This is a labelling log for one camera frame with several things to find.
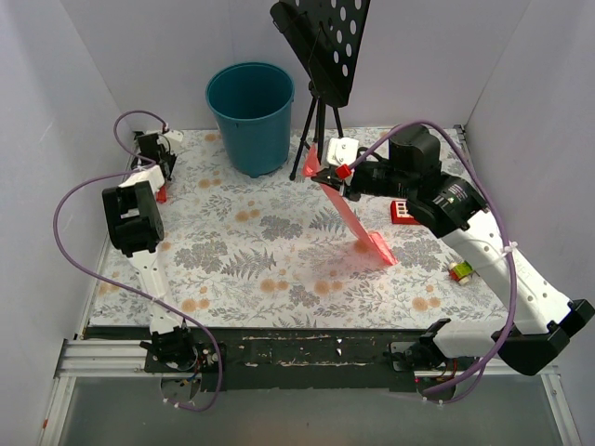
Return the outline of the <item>red plastic trash bag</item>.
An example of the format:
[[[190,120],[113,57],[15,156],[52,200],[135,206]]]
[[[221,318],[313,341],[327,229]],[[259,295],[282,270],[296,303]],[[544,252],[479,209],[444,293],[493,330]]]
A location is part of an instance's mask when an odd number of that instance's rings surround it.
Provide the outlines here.
[[[315,143],[311,145],[305,164],[302,168],[304,177],[313,179],[320,168],[320,163],[317,158],[317,146]],[[337,190],[320,184],[324,194],[330,200],[332,205],[336,208],[339,216],[348,227],[350,232],[356,239],[369,251],[375,253],[381,261],[389,266],[394,266],[398,263],[397,258],[390,250],[387,242],[382,235],[377,231],[367,231],[362,225],[360,219],[351,210],[347,201],[339,194]]]

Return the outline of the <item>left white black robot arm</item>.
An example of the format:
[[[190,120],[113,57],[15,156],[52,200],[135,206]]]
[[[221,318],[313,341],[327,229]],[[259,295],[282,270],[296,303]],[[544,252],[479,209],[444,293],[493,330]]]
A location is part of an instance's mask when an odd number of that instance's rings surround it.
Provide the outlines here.
[[[173,150],[182,140],[177,130],[137,133],[143,158],[128,179],[102,192],[102,200],[113,247],[132,266],[140,290],[156,299],[149,304],[151,341],[141,346],[156,361],[186,372],[196,364],[198,350],[185,320],[171,311],[174,299],[159,255],[165,230],[158,209],[177,160]]]

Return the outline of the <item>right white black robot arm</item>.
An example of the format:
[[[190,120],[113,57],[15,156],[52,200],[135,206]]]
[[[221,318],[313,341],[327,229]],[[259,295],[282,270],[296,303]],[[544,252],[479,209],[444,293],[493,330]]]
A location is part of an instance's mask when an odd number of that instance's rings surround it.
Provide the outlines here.
[[[364,195],[403,199],[408,214],[456,251],[508,310],[502,322],[437,321],[397,360],[438,370],[454,359],[475,358],[483,366],[497,357],[520,374],[540,372],[593,318],[594,307],[558,291],[530,264],[478,180],[443,171],[440,140],[426,125],[401,125],[383,140],[385,157],[353,138],[330,139],[312,180],[341,203]]]

